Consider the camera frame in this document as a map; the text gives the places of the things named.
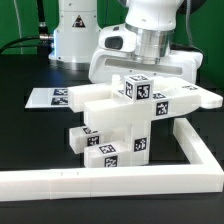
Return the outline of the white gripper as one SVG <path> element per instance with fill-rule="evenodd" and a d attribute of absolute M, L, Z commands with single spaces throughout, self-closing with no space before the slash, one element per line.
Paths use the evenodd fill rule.
<path fill-rule="evenodd" d="M 92 83 L 107 83 L 115 74 L 145 74 L 149 77 L 178 77 L 190 83 L 196 83 L 197 70 L 203 61 L 203 54 L 195 51 L 172 50 L 155 64 L 136 62 L 130 53 L 97 48 L 89 68 Z"/>

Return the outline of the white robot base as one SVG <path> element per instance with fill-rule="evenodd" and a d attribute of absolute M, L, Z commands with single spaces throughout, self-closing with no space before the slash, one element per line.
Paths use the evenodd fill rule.
<path fill-rule="evenodd" d="M 88 70 L 98 45 L 97 0 L 58 0 L 59 24 L 53 33 L 52 66 Z"/>

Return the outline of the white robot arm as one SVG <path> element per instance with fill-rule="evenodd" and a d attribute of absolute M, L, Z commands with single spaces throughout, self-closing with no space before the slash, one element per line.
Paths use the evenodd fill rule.
<path fill-rule="evenodd" d="M 203 55 L 171 48 L 176 12 L 183 1 L 121 0 L 128 8 L 125 22 L 101 30 L 90 63 L 91 82 L 109 82 L 115 74 L 143 73 L 195 83 Z"/>

